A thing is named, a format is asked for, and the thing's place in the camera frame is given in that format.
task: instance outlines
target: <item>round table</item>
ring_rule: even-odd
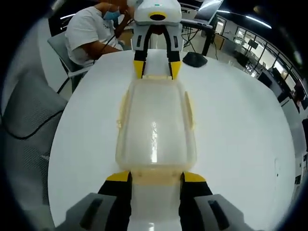
[[[116,120],[135,71],[132,51],[102,56],[69,100],[52,144],[48,192],[56,226],[67,210],[121,171],[115,162]],[[271,90],[228,64],[207,58],[182,64],[178,80],[194,105],[197,163],[206,178],[255,230],[270,230],[288,209],[295,153],[290,129]],[[149,50],[146,74],[169,74],[165,50]]]

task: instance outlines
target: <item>white table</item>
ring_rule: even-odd
[[[116,120],[135,77],[132,60],[132,51],[101,57],[66,106],[48,174],[56,226],[70,207],[120,171]],[[149,50],[145,73],[168,74],[166,51]],[[178,77],[194,102],[198,160],[191,172],[241,210],[251,228],[273,228],[290,204],[295,180],[292,136],[275,95],[248,74],[211,58],[202,68],[183,64]]]

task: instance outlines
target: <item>gray chair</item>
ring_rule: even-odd
[[[67,101],[33,73],[20,76],[3,115],[11,133],[26,136],[53,114],[64,110]],[[4,132],[4,163],[13,194],[40,230],[53,222],[50,215],[47,176],[51,144],[61,114],[57,115],[27,140]]]
[[[58,54],[60,60],[67,69],[67,75],[72,79],[73,91],[75,90],[80,79],[89,71],[90,66],[83,67],[72,62],[68,57],[67,48],[65,46],[65,32],[48,39],[48,43]]]

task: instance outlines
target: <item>face mask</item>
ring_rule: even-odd
[[[115,20],[121,15],[120,10],[116,12],[107,11],[103,17],[104,20]]]

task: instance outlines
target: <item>white t-shirt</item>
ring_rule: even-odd
[[[115,34],[113,21],[103,20],[102,12],[91,6],[77,12],[68,23],[65,33],[65,45],[69,58],[78,65],[92,63],[81,45],[100,41],[106,44]],[[114,37],[109,46],[122,50],[118,40]]]

